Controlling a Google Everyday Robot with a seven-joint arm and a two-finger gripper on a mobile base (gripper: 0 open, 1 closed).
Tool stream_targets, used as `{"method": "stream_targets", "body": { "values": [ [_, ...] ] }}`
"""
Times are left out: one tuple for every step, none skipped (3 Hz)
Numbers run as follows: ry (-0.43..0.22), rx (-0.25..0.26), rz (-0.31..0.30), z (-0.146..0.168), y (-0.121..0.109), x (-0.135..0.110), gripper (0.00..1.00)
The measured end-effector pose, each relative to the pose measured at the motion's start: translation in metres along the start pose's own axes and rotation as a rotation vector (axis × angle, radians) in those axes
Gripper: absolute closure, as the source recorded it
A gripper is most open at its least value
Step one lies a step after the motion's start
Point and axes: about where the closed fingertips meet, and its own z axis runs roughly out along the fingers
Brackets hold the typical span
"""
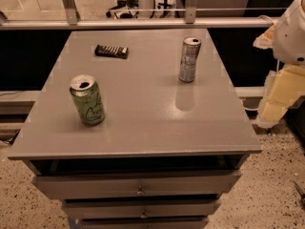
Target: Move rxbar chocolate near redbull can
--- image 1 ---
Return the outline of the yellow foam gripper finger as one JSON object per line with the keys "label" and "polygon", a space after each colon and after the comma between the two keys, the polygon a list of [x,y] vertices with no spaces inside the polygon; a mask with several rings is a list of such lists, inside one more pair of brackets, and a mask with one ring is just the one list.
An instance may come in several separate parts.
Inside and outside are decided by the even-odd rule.
{"label": "yellow foam gripper finger", "polygon": [[254,40],[253,46],[262,50],[272,49],[274,47],[274,33],[275,25],[272,25]]}
{"label": "yellow foam gripper finger", "polygon": [[304,66],[285,64],[278,72],[270,71],[258,105],[256,124],[260,128],[272,128],[304,94]]}

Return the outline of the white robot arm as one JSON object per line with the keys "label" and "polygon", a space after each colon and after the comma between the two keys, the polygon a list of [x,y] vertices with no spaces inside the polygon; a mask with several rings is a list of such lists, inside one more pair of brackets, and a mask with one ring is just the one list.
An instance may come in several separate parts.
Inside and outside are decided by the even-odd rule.
{"label": "white robot arm", "polygon": [[269,129],[305,94],[305,0],[294,0],[253,46],[272,49],[274,58],[284,64],[269,72],[258,105],[255,124]]}

